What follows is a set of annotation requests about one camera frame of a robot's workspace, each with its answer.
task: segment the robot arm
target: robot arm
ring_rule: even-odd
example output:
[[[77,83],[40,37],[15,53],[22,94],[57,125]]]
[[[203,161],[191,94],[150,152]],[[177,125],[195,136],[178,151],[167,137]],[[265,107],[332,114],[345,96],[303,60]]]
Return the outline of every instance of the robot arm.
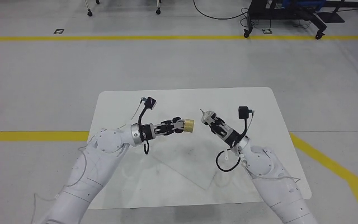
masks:
[[[192,132],[193,120],[174,118],[160,124],[142,125],[142,116],[147,109],[153,109],[156,101],[142,98],[144,109],[138,123],[119,130],[103,129],[88,142],[82,155],[75,162],[71,175],[56,201],[40,224],[79,224],[88,206],[95,196],[109,182],[129,146],[136,147],[147,142],[146,154],[149,152],[149,140],[156,136],[172,133]]]
[[[274,151],[269,148],[251,146],[251,140],[246,136],[246,119],[249,113],[254,113],[253,110],[249,110],[248,107],[239,107],[239,118],[245,120],[245,130],[242,134],[225,124],[215,112],[202,111],[202,113],[201,121],[228,144],[237,156],[241,157],[242,165],[250,174],[260,196],[283,223],[317,224],[294,178],[283,167]]]

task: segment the white cable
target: white cable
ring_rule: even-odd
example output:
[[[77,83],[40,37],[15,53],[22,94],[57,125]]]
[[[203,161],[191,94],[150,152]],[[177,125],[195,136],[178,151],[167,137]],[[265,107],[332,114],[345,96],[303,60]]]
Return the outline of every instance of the white cable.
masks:
[[[70,187],[70,186],[74,186],[76,185],[84,176],[84,173],[86,172],[86,168],[87,168],[87,157],[86,155],[84,154],[84,152],[81,150],[82,148],[86,148],[88,146],[85,145],[85,146],[82,146],[80,148],[78,148],[77,150],[80,151],[82,153],[82,155],[84,156],[84,169],[83,169],[83,173],[81,175],[81,177],[74,183],[74,184],[70,184],[70,185],[63,185],[63,187],[61,188],[60,192],[57,193],[57,195],[54,197],[54,198],[51,198],[51,199],[46,199],[46,198],[43,198],[41,196],[39,196],[38,193],[34,193],[34,212],[32,213],[32,219],[31,219],[31,224],[34,222],[34,217],[35,217],[35,213],[36,213],[36,197],[40,198],[41,200],[44,200],[46,202],[52,202],[53,200],[56,200],[57,197],[60,195],[60,193],[62,192],[63,188],[65,187]]]
[[[132,120],[132,119],[134,118],[134,116],[137,114],[137,112],[138,112],[138,110],[139,110],[139,107],[140,107],[140,104],[142,104],[142,100],[140,101],[140,103],[139,103],[139,105],[138,105],[138,107],[137,107],[135,113],[133,114],[133,116],[131,117],[130,120]],[[61,191],[60,191],[54,198],[51,198],[51,199],[43,198],[43,197],[39,196],[38,193],[34,193],[34,212],[32,213],[31,224],[33,224],[33,222],[34,222],[34,217],[35,217],[35,213],[36,213],[36,197],[38,197],[38,198],[40,198],[41,200],[44,200],[44,201],[46,201],[46,202],[51,202],[51,201],[53,201],[53,200],[56,200],[57,197],[58,197],[58,196],[60,195],[60,193],[62,192],[63,188],[65,188],[65,187],[70,187],[70,186],[74,186],[74,185],[76,185],[76,184],[83,178],[84,173],[86,172],[86,168],[87,168],[87,157],[86,157],[86,155],[84,154],[84,152],[83,152],[81,149],[86,148],[86,147],[88,146],[88,144],[93,140],[94,136],[92,136],[92,138],[88,141],[88,143],[87,143],[85,146],[81,146],[80,148],[77,148],[77,150],[80,151],[80,152],[82,153],[82,155],[84,156],[84,169],[83,169],[83,173],[82,173],[81,177],[80,177],[75,183],[70,184],[70,185],[63,185],[63,187],[61,188]],[[123,152],[124,148],[125,148],[125,147],[123,146],[123,147],[121,147],[121,148],[118,149],[118,150],[122,149],[121,152],[118,154],[118,156]]]
[[[250,125],[251,125],[252,119],[253,119],[253,114],[252,114],[252,116],[251,116],[250,123],[248,124],[247,131],[248,131],[248,129],[250,128]]]
[[[264,178],[263,176],[257,176],[255,174],[253,174],[252,172],[249,171],[249,169],[245,166],[245,169],[253,176],[257,177],[257,178],[261,178],[261,179],[266,179],[266,180],[281,180],[281,179],[296,179],[297,181],[295,181],[295,183],[297,183],[299,180],[301,180],[301,178],[294,178],[293,176],[279,176],[278,178]]]
[[[132,116],[132,118],[131,118],[130,120],[132,120],[132,119],[134,118],[134,116],[136,115],[136,113],[138,112],[139,107],[140,107],[140,104],[142,104],[142,101],[143,101],[143,100],[140,100],[140,103],[139,103],[138,107],[136,108],[135,113],[133,114],[133,116]],[[120,126],[120,127],[117,128],[117,129],[121,129],[121,128],[123,128],[124,126],[125,126],[125,124],[122,125],[122,126]]]
[[[74,183],[74,184],[70,184],[70,185],[66,185],[67,187],[70,187],[70,186],[74,186],[76,185],[84,176],[84,173],[86,172],[86,168],[87,168],[87,157],[86,155],[84,154],[84,152],[81,150],[81,148],[85,148],[87,146],[82,146],[80,148],[78,148],[77,150],[80,151],[82,153],[82,155],[84,156],[84,169],[83,169],[83,173],[81,175],[81,177]]]

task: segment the table top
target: table top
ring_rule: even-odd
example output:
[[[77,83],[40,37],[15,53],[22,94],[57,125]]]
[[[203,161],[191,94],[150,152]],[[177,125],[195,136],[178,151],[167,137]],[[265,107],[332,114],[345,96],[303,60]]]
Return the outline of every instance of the table top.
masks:
[[[115,129],[136,123],[143,104],[135,118],[129,119],[140,98],[148,96],[156,99],[157,105],[153,111],[146,112],[142,124],[158,124],[180,116],[195,120],[194,132],[157,137],[149,142],[149,155],[144,154],[143,146],[130,147],[89,209],[262,201],[241,165],[232,172],[221,172],[216,167],[217,154],[227,146],[203,125],[199,108],[215,111],[239,133],[244,124],[238,119],[238,107],[255,109],[247,132],[252,145],[272,148],[288,172],[301,178],[298,185],[303,197],[312,196],[274,94],[268,87],[102,92],[89,135],[101,128]],[[236,161],[232,152],[229,161],[219,160],[224,169]]]

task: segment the yellow stripe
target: yellow stripe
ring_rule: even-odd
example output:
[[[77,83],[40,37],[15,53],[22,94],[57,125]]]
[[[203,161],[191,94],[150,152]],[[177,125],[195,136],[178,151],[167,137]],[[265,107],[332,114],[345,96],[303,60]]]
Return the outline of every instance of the yellow stripe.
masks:
[[[86,142],[88,132],[0,132],[0,142]]]
[[[296,135],[290,133],[290,136],[295,147],[299,148],[301,151],[305,152],[308,156],[325,166],[327,169],[331,170],[333,173],[346,180],[353,192],[353,195],[358,201],[358,177],[353,172],[347,170],[336,161],[333,161],[328,156],[321,153],[307,142],[304,142]]]
[[[0,41],[120,41],[120,40],[246,40],[243,35],[144,36],[0,36]],[[315,40],[308,35],[251,35],[248,40]],[[358,35],[327,35],[322,40],[358,40]]]
[[[85,142],[86,131],[0,132],[0,142]],[[294,146],[346,180],[358,201],[358,177],[319,150],[290,133]]]

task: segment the floor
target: floor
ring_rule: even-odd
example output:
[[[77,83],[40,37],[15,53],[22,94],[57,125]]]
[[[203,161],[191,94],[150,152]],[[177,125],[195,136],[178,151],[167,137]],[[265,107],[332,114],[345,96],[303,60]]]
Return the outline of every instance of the floor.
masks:
[[[212,16],[234,16],[249,0],[197,0]],[[191,0],[2,0],[0,36],[242,35]],[[358,35],[358,12],[328,35]],[[0,41],[0,131],[89,130],[102,91],[268,86],[288,130],[358,175],[358,38],[296,40],[317,29],[272,22],[272,39]],[[269,27],[260,21],[252,36]],[[30,223],[33,193],[53,197],[83,142],[0,142],[0,223]],[[304,152],[298,156],[319,223],[357,223],[348,184]],[[39,201],[38,219],[50,204]],[[82,223],[280,223],[264,203],[88,211]]]

